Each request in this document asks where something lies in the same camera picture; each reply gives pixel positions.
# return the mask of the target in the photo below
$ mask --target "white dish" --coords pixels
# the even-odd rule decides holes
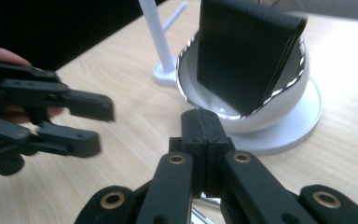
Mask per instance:
[[[251,115],[241,115],[197,81],[198,46],[195,35],[178,57],[179,91],[191,105],[216,113],[228,133],[253,133],[277,123],[296,106],[307,87],[309,62],[301,39],[290,53],[274,92]]]

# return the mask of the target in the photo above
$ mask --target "human hand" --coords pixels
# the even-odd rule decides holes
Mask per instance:
[[[31,66],[31,64],[20,57],[19,55],[7,50],[0,48],[0,63],[12,63],[17,65],[24,65],[24,66]],[[49,107],[48,108],[48,115],[50,117],[54,117],[56,115],[61,114],[63,108],[61,107]],[[29,119],[27,114],[19,105],[10,105],[1,113],[1,118],[6,119],[8,121],[14,123],[24,123],[28,122]]]

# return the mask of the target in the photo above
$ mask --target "black leather wallet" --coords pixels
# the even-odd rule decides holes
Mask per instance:
[[[252,114],[271,96],[306,23],[249,0],[202,0],[198,82]]]

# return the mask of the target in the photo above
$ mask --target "wooden table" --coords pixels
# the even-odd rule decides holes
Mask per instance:
[[[162,20],[179,4],[161,5]],[[190,0],[167,32],[173,55],[198,30],[199,13],[200,1]],[[310,16],[304,38],[311,76],[324,99],[322,117],[306,142],[260,160],[292,192],[322,184],[358,203],[358,21]],[[137,189],[152,178],[169,137],[181,136],[180,115],[190,108],[178,90],[155,83],[157,62],[140,18],[59,71],[72,89],[110,96],[117,121],[67,113],[56,118],[55,123],[98,132],[103,153],[86,160],[45,153],[25,158],[19,173],[0,176],[0,223],[73,223],[98,190],[112,185]],[[214,223],[224,223],[217,207],[196,206]]]

